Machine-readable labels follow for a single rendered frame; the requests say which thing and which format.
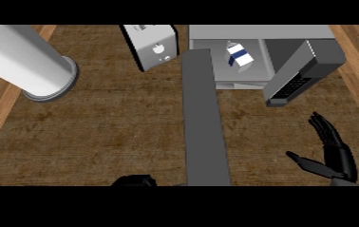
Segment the grey microwave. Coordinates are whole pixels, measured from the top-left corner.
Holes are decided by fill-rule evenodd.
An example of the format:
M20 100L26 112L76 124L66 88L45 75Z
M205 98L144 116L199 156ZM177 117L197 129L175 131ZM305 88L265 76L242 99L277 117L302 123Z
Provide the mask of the grey microwave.
M258 89L268 107L280 107L345 63L324 25L190 25L188 47L209 51L218 89ZM254 58L230 65L227 47L240 44Z

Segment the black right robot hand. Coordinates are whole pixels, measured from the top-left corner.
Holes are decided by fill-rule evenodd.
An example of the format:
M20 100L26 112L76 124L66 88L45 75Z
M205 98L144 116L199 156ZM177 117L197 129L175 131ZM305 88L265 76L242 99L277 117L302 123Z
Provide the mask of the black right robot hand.
M355 183L355 162L335 126L316 112L310 116L308 124L314 128L321 142L323 162L299 157L289 151L286 152L286 156L305 172L327 179L336 178Z

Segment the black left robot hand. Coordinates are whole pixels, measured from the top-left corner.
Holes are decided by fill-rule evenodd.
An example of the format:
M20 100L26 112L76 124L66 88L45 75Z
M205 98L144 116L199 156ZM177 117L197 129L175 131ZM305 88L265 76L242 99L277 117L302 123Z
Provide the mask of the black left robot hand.
M128 175L119 177L112 183L113 186L155 186L155 179L149 175Z

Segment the dark grey microwave door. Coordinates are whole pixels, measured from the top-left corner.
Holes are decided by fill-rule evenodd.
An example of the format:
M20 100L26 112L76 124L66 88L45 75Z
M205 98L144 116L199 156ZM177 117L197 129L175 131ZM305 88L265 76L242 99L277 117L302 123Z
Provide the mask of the dark grey microwave door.
M230 186L209 50L187 50L180 64L186 185Z

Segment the white cylinder with grey base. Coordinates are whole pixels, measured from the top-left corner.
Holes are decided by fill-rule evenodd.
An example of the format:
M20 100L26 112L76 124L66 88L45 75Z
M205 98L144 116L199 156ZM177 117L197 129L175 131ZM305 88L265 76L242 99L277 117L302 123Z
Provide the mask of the white cylinder with grey base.
M78 74L73 60L27 25L0 25L0 78L22 89L30 101L44 103L63 97Z

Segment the white and blue milk carton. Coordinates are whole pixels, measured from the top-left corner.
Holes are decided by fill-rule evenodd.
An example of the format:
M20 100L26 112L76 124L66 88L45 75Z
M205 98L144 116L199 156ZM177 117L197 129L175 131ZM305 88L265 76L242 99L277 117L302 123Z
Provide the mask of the white and blue milk carton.
M254 62L254 58L240 43L227 42L225 56L228 66L243 67Z

